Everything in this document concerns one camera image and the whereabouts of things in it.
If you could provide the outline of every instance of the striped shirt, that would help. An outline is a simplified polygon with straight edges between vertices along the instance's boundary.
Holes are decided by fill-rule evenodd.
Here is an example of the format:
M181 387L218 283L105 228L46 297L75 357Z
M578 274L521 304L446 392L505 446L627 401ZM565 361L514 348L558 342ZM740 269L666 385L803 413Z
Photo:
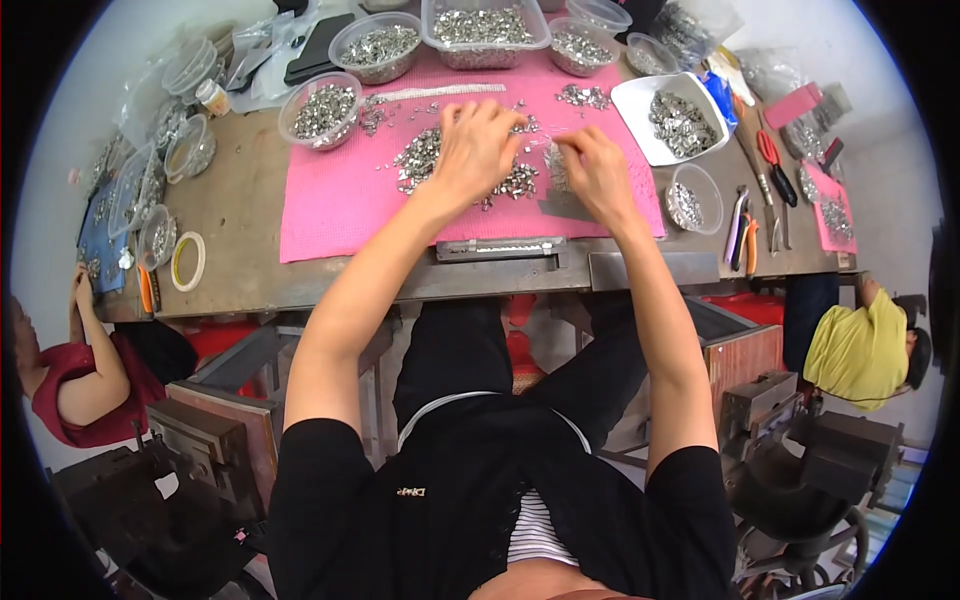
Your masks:
M403 427L397 440L397 451L403 447L403 443L413 432L414 425L424 415L430 411L448 404L454 400L472 396L493 395L494 392L468 392L465 394L451 394L437 398L432 402L423 405L412 418L410 422ZM590 444L587 437L580 431L580 427L567 417L557 413L566 421L568 425L576 432L580 438L580 443L584 450L590 453ZM516 526L514 532L510 535L510 548L507 550L507 563L514 563L524 559L552 559L572 566L580 566L576 558L569 553L560 540L557 539L557 533L553 529L553 523L550 521L550 510L543 503L537 490L530 490L520 498L520 513L516 517Z

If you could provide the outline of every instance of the black t-shirt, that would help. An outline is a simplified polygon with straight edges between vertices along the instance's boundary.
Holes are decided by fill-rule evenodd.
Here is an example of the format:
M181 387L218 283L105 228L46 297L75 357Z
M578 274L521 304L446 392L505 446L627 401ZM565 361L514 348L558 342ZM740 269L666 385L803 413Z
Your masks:
M463 600L506 570L532 488L587 577L655 600L725 597L735 542L714 450L670 454L644 493L547 408L445 408L376 472L344 423L283 434L267 525L280 600Z

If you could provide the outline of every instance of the yellow shirt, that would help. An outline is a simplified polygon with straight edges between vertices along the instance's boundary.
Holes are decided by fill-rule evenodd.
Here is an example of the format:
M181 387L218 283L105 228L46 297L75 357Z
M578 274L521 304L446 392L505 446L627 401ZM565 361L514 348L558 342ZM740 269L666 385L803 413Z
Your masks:
M906 313L880 289L870 308L833 306L806 353L804 379L873 411L906 379Z

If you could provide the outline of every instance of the woman in yellow shirt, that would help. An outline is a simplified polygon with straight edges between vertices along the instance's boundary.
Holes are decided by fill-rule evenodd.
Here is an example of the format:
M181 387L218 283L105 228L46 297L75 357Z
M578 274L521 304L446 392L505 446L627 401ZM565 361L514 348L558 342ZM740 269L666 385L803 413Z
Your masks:
M916 390L930 362L930 336L907 319L879 283L864 277L863 306L839 306L840 276L787 279L783 363L806 381L864 411L883 406L904 382Z

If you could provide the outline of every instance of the blue plastic bag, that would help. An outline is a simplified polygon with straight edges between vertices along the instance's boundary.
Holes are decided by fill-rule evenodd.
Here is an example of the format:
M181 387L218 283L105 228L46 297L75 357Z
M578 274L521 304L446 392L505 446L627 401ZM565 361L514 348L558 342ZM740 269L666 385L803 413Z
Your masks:
M709 71L700 81L704 84L707 91L710 92L710 96L713 96L713 100L716 101L717 106L720 108L724 120L727 121L727 127L730 129L730 133L733 133L738 121L736 119L736 113L733 111L733 93L730 90L730 84L727 83L727 80L724 78Z

